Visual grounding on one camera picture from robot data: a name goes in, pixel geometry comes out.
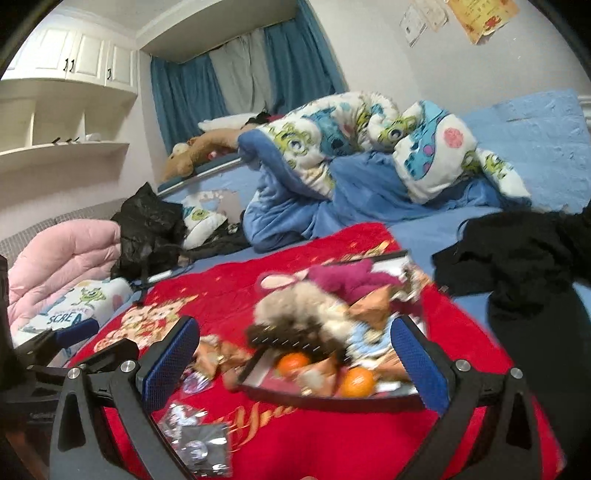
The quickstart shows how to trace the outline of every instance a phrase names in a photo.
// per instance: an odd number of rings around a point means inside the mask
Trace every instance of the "cartoon print comforter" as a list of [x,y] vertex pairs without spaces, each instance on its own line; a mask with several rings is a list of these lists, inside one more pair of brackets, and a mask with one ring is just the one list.
[[261,172],[243,220],[257,251],[359,222],[391,225],[530,197],[509,163],[428,101],[400,114],[379,93],[331,95],[243,133],[238,144]]

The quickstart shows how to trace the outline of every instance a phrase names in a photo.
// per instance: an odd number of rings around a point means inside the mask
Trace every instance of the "fleece blanket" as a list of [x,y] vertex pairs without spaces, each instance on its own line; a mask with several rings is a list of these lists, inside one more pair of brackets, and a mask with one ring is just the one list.
[[363,221],[529,198],[510,164],[478,148],[464,122],[432,102],[400,114],[378,93],[332,95],[245,132],[238,144],[261,172],[243,220],[257,251]]
[[[278,269],[294,273],[323,261],[352,260],[397,249],[398,244],[383,225],[366,223],[257,260],[222,264],[203,273],[162,281],[147,295],[144,307],[132,307],[108,323],[73,361],[81,361],[113,337],[149,337],[154,332],[154,339],[159,339],[167,324],[184,314],[199,320],[203,335],[216,333],[244,345],[243,330],[252,322],[254,304],[260,295],[256,280],[262,273]],[[426,287],[421,301],[429,336],[452,359],[465,358],[475,368],[489,372],[504,373],[511,367],[506,353],[435,287]],[[179,399],[179,393],[171,398]],[[230,423],[236,480],[300,480],[307,475],[322,480],[391,480],[437,418],[426,410],[396,414],[296,410],[254,402],[243,393],[229,393],[219,378],[213,388],[180,401],[205,409],[206,423]],[[155,418],[158,420],[162,414],[159,412]],[[461,470],[483,414],[479,409],[473,416],[446,478]],[[141,478],[148,478],[117,414],[109,410],[108,418],[127,467]],[[558,470],[557,444],[539,408],[537,419],[543,478],[551,480]]]

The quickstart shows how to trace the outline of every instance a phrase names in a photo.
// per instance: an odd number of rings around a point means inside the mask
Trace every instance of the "blue pad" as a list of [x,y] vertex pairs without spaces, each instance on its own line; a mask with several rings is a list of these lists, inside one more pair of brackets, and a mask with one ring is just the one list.
[[56,330],[56,343],[60,348],[69,348],[97,333],[99,333],[99,322],[95,319],[86,319],[68,328]]
[[450,402],[447,380],[402,317],[393,321],[390,338],[425,406],[443,415]]
[[[179,331],[176,330],[173,328],[161,342],[154,343],[140,361],[142,366],[144,360],[147,366],[152,365],[145,375],[140,369],[136,377],[142,403],[149,413],[165,407],[199,344],[199,325],[195,319],[189,319]],[[159,347],[166,344],[168,347],[160,351]]]

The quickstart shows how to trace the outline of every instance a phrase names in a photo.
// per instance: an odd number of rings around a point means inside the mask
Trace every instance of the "comforter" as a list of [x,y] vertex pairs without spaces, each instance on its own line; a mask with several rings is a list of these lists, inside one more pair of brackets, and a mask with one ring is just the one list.
[[427,101],[400,114],[379,93],[332,95],[243,133],[238,144],[242,159],[261,172],[243,221],[257,251],[364,221],[392,225],[530,197],[509,163]]
[[8,321],[15,332],[83,280],[103,280],[121,254],[119,225],[68,220],[38,233],[8,271]]

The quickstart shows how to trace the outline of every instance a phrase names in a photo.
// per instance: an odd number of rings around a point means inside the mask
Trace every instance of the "poster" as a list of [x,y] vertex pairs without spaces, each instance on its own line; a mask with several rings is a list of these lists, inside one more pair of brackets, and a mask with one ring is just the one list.
[[513,0],[449,0],[447,4],[473,44],[519,13]]

